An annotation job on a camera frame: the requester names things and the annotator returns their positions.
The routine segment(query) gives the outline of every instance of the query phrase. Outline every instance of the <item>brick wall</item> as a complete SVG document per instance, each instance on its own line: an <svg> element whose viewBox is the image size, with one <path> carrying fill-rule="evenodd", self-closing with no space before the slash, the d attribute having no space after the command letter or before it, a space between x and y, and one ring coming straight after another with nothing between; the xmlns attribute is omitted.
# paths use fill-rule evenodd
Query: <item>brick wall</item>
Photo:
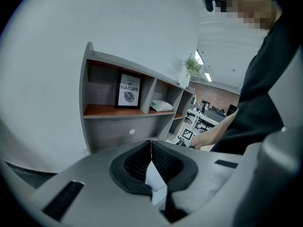
<svg viewBox="0 0 303 227"><path fill-rule="evenodd" d="M195 89L194 95L197 96L198 102L202 100L210 102L210 107L215 106L227 112L230 104L238 105L240 97L238 94L195 82L190 82L189 87Z"/></svg>

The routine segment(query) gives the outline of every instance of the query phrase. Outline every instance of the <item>green plant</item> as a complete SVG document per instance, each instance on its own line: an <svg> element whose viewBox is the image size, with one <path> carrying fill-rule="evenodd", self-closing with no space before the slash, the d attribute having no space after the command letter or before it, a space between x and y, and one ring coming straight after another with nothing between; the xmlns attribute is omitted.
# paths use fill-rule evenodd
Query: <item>green plant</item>
<svg viewBox="0 0 303 227"><path fill-rule="evenodd" d="M195 59L193 54L190 54L190 56L187 58L186 61L184 61L184 65L187 69L187 74L186 76L194 76L195 74L200 72L201 65L199 62Z"/></svg>

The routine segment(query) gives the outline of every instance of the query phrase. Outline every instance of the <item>ceiling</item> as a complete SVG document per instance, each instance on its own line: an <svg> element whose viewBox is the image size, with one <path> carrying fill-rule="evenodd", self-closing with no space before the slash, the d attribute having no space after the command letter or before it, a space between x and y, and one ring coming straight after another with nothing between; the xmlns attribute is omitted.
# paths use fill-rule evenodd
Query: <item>ceiling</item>
<svg viewBox="0 0 303 227"><path fill-rule="evenodd" d="M239 94L246 69L257 54L267 31L254 29L232 14L208 12L202 0L197 49L204 61L203 70L191 81L208 84ZM208 82L204 72L211 75Z"/></svg>

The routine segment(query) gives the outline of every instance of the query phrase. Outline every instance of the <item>white wall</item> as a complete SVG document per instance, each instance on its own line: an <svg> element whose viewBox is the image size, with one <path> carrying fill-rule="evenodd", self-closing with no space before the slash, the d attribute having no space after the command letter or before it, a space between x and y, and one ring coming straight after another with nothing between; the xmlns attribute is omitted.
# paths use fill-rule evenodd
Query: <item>white wall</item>
<svg viewBox="0 0 303 227"><path fill-rule="evenodd" d="M86 148L79 115L84 50L178 80L197 45L192 0L25 0L0 42L0 138L13 164L60 172Z"/></svg>

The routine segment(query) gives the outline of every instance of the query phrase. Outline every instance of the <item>gray shelving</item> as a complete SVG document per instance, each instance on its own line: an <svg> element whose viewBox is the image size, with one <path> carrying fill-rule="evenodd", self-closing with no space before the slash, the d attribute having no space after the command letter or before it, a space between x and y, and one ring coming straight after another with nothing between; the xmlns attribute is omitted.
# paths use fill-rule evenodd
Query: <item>gray shelving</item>
<svg viewBox="0 0 303 227"><path fill-rule="evenodd" d="M140 109L114 108L119 71L143 77ZM81 124L90 154L138 140L165 140L180 127L193 95L190 89L144 66L94 51L92 42L84 53L79 89ZM152 110L153 99L170 103L174 110Z"/></svg>

